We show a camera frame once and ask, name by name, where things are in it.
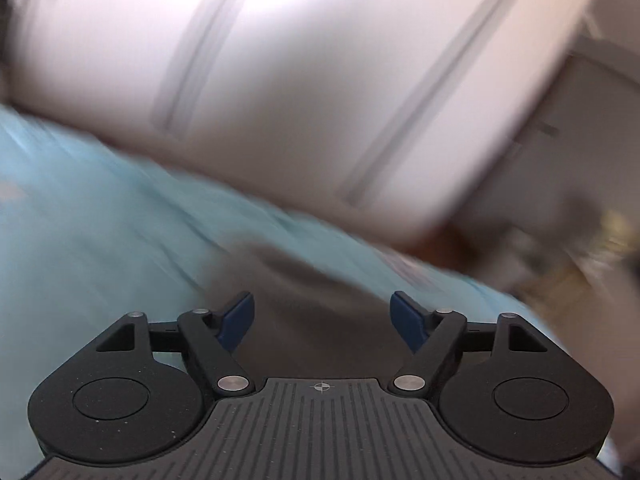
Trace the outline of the grey sweatpants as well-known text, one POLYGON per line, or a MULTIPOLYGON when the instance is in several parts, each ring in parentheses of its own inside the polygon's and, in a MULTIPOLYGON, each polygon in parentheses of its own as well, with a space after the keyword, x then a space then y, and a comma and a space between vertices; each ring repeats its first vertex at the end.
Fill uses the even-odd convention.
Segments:
POLYGON ((375 378, 389 382, 412 353, 387 301, 288 252, 238 243, 210 266, 203 307, 248 292, 255 318, 233 356, 255 382, 268 378, 375 378))

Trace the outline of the light blue mushroom bedsheet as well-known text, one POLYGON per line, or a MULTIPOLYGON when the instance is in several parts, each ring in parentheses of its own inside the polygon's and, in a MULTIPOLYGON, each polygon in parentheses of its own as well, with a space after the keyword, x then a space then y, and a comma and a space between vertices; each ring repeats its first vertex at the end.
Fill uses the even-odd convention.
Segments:
POLYGON ((510 296, 1 112, 3 478, 613 479, 613 415, 600 382, 510 296), (457 370, 436 396, 375 378, 204 394, 177 321, 205 308, 210 266, 238 243, 388 305, 404 292, 464 315, 457 370))

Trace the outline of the brown wooden door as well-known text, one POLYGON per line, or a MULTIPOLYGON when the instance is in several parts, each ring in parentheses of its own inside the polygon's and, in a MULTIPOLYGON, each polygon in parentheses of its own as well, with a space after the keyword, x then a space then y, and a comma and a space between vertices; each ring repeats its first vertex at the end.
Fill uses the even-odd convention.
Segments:
POLYGON ((485 245, 507 226, 568 235, 614 210, 639 221, 639 57, 582 39, 522 136, 459 214, 485 245))

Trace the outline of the white wardrobe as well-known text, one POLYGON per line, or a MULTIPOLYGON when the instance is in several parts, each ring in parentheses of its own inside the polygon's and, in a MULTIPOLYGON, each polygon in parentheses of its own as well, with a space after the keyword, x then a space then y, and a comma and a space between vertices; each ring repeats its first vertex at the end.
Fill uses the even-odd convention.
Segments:
POLYGON ((10 100, 358 233, 444 222, 592 0, 2 0, 10 100))

